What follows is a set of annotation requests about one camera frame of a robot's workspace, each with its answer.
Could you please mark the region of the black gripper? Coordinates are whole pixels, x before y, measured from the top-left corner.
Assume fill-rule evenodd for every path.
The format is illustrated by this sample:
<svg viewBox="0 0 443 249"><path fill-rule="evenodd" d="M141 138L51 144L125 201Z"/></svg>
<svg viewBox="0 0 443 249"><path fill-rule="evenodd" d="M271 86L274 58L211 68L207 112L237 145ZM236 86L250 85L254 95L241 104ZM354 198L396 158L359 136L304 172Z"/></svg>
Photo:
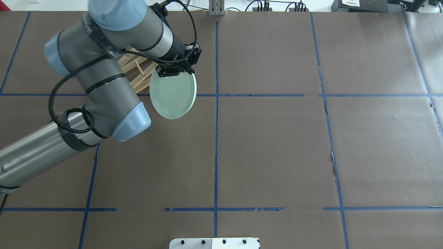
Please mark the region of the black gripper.
<svg viewBox="0 0 443 249"><path fill-rule="evenodd" d="M201 55L201 47L198 43L184 44L177 35L173 35L173 44L166 54L166 67L156 66L155 72L158 77L174 77L183 72L194 74L194 65Z"/></svg>

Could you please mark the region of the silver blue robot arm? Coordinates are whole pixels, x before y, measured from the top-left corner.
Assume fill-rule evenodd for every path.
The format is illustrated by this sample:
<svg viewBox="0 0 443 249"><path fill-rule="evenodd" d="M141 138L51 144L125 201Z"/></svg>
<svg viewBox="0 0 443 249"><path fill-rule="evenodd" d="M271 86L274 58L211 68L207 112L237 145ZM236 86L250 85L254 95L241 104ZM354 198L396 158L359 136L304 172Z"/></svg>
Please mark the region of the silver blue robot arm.
<svg viewBox="0 0 443 249"><path fill-rule="evenodd" d="M147 110L117 58L131 54L150 59L160 77L193 75L201 55L197 30L193 27L194 41L184 44L165 19L169 3L90 0L80 21L46 43L46 61L63 76L49 95L51 121L1 150L1 194L10 194L101 140L124 142L150 126ZM90 102L56 115L57 90L72 77Z"/></svg>

